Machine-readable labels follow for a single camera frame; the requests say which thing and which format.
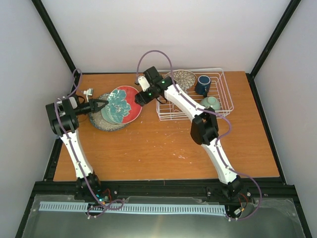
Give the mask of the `large speckled grey plate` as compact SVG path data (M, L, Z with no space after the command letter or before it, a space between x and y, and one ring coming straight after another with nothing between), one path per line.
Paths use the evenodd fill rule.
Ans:
M113 124L106 121L103 116L101 110L97 112L90 112L88 114L90 123L97 129L101 131L114 132L121 129L124 129L129 125L128 124Z

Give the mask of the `red and teal plate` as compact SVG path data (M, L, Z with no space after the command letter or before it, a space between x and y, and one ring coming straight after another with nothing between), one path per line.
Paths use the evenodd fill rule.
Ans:
M108 96L108 104L103 112L114 124L133 122L141 113L142 107L135 103L138 90L132 86L119 86Z

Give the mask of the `floral patterned plate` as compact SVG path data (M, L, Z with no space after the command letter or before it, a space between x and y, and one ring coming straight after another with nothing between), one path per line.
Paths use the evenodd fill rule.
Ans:
M175 70L173 77L183 91L190 89L196 82L195 74L188 70Z

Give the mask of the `dark blue mug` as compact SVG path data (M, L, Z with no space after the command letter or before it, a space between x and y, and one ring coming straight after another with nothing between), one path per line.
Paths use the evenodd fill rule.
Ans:
M201 75L197 79L197 84L195 85L195 92L202 95L204 98L207 97L211 86L211 79L207 75Z

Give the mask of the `light green bowl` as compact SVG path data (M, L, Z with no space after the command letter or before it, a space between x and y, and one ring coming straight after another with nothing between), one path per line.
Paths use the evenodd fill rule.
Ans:
M219 111L221 108L220 101L216 97L213 97L213 96L208 96L203 98L200 101L200 105L204 106L205 108L211 107L215 111Z

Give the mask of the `light green flower plate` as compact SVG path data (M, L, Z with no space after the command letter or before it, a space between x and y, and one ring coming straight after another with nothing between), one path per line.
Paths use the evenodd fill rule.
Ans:
M104 106L102 109L101 109L101 115L103 117L103 119L105 121L107 121L108 123L111 123L111 124L118 124L117 122L114 122L110 116L107 114L107 111L106 111L106 106Z

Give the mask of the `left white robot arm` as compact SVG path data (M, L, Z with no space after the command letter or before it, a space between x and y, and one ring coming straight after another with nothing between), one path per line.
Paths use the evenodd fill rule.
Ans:
M68 95L46 105L51 129L62 140L70 155L77 178L77 187L94 200L102 198L103 187L81 145L77 117L100 112L107 104L107 100L100 99L80 103L77 95Z

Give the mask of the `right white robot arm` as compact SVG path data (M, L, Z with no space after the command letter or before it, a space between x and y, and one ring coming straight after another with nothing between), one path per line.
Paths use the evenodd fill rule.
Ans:
M164 78L153 66L142 76L137 74L135 84L142 88L135 96L136 104L144 106L162 97L188 117L191 121L191 138L208 154L223 184L222 193L227 198L236 196L242 189L241 177L234 171L220 143L215 111L194 101L170 76Z

